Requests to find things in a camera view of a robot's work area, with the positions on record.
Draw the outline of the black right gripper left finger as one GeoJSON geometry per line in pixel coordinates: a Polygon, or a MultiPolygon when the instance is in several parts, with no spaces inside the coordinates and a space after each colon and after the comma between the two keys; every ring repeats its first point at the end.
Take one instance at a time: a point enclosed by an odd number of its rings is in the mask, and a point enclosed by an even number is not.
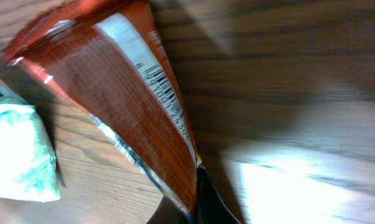
{"type": "Polygon", "coordinates": [[[163,197],[147,224],[187,224],[187,220],[167,198],[163,197]]]}

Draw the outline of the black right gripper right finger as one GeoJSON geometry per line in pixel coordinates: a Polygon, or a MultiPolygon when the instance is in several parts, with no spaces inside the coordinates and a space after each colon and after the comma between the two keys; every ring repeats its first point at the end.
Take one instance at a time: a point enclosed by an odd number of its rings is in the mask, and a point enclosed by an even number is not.
{"type": "Polygon", "coordinates": [[[197,223],[240,224],[228,210],[204,168],[197,169],[197,223]]]}

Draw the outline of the teal tissue packet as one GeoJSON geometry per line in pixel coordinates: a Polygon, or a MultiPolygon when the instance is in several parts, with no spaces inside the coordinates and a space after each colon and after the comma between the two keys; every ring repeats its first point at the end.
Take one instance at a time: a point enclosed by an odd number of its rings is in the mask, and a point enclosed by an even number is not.
{"type": "Polygon", "coordinates": [[[35,106],[0,87],[0,198],[59,200],[56,165],[55,151],[35,106]]]}

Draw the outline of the orange-red snack bar wrapper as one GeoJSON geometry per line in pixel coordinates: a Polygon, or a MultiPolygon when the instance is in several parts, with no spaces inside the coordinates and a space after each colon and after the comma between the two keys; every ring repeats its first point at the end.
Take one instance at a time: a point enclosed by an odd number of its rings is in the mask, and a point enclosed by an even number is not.
{"type": "Polygon", "coordinates": [[[147,1],[65,1],[27,23],[1,59],[88,111],[195,221],[195,143],[147,1]]]}

